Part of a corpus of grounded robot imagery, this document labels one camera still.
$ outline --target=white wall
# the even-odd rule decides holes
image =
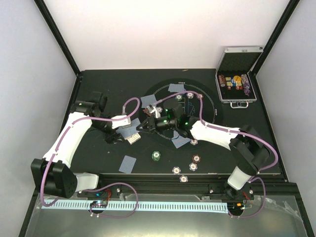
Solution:
[[[216,68],[265,45],[289,0],[45,0],[81,70]]]
[[[289,179],[316,232],[316,1],[302,0],[258,74]]]
[[[30,164],[58,136],[75,75],[34,1],[0,2],[0,230],[18,236]]]

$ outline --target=black table surface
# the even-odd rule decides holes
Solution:
[[[142,97],[149,88],[168,79],[192,79],[202,83],[216,94],[215,69],[153,69],[153,70],[87,70],[82,73],[83,79],[77,95],[77,100],[87,100],[94,91],[103,92],[108,97],[106,113],[121,114],[122,105],[131,97]],[[258,88],[253,83],[255,92]],[[132,102],[126,110],[130,113],[136,106]],[[253,126],[260,136],[276,147],[266,119],[262,101],[250,103],[247,109],[232,109],[229,104],[222,104],[223,122],[228,127],[242,127],[245,124]],[[124,156],[136,158],[132,174],[172,174],[175,166],[181,168],[182,174],[230,174],[236,166],[232,153],[218,145],[208,143],[206,146],[196,146],[192,149],[169,148],[154,142],[156,134],[140,133],[141,139],[130,145],[123,143],[107,144],[103,133],[88,131],[77,151],[75,152],[71,170],[73,172],[93,172],[107,174],[123,174],[119,167]],[[159,161],[152,160],[153,151],[159,151]],[[195,172],[189,170],[192,156],[199,154],[201,163]],[[274,156],[270,155],[266,165],[272,163]],[[262,174],[280,174],[279,165],[276,165]]]

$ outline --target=black corner post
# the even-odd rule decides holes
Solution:
[[[268,57],[271,49],[273,48],[273,45],[275,44],[277,38],[281,34],[283,28],[285,27],[287,21],[290,19],[294,9],[296,8],[297,4],[300,0],[290,0],[288,5],[286,6],[286,9],[284,10],[281,18],[279,19],[275,29],[273,30],[264,50],[261,56],[258,59],[258,62],[254,66],[252,72],[254,75],[257,75],[260,68],[262,67],[263,63],[265,62],[266,58]]]
[[[43,0],[34,0],[34,2],[36,3],[36,5],[38,6],[41,14],[43,15],[46,23],[48,24],[51,32],[53,33],[55,39],[57,40],[61,50],[63,51],[64,55],[66,56],[70,66],[72,67],[72,69],[74,70],[74,73],[76,74],[76,76],[80,75],[80,70],[73,58],[73,56],[71,55],[71,52],[69,51],[66,42],[64,41],[53,17],[51,16],[46,4],[44,3]]]

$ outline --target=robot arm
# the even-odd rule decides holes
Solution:
[[[199,118],[184,114],[182,105],[175,99],[166,100],[163,107],[167,111],[167,116],[156,117],[156,114],[152,113],[137,127],[137,130],[142,130],[144,127],[150,132],[174,129],[182,137],[211,142],[232,151],[237,166],[228,178],[228,184],[234,190],[240,190],[252,176],[256,175],[270,155],[268,149],[256,140],[227,132],[227,130],[242,131],[260,137],[251,126],[228,128],[207,122],[203,124]]]
[[[49,172],[46,177],[44,193],[63,198],[70,198],[75,192],[85,189],[95,189],[99,176],[91,173],[74,174],[71,170],[71,162],[74,153],[87,130],[93,126],[104,132],[105,140],[108,143],[120,139],[116,129],[120,126],[131,124],[130,119],[106,122],[88,119],[88,117],[101,117],[106,105],[106,98],[101,93],[94,92],[89,101],[76,101],[71,108],[67,123],[57,138],[54,145],[43,156],[43,159],[34,159],[31,170],[36,185],[36,190],[40,191],[40,185],[44,170],[53,157]],[[112,119],[122,119],[126,115],[116,116]],[[86,118],[78,123],[76,120]]]

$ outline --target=colorful items in case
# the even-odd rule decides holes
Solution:
[[[248,80],[247,74],[241,75],[241,83],[242,83],[244,88],[247,88],[247,89],[250,88],[250,82]]]
[[[244,94],[249,96],[250,91],[250,82],[247,74],[242,74],[241,76],[234,77],[224,77],[224,75],[218,76],[219,85],[221,87],[227,86],[227,90],[243,90]]]
[[[240,76],[234,76],[234,81],[241,82],[241,77]]]
[[[219,75],[218,76],[218,82],[219,82],[219,85],[221,87],[225,87],[226,86],[226,79],[225,79],[224,75]]]
[[[231,81],[231,78],[229,77],[229,78],[225,78],[225,80],[226,80],[226,85],[227,86],[233,86],[233,83],[232,83],[232,81]]]
[[[242,83],[243,88],[244,88],[243,92],[245,93],[245,95],[249,96],[251,91],[250,91],[250,82],[249,82],[247,74],[241,75],[241,83]]]

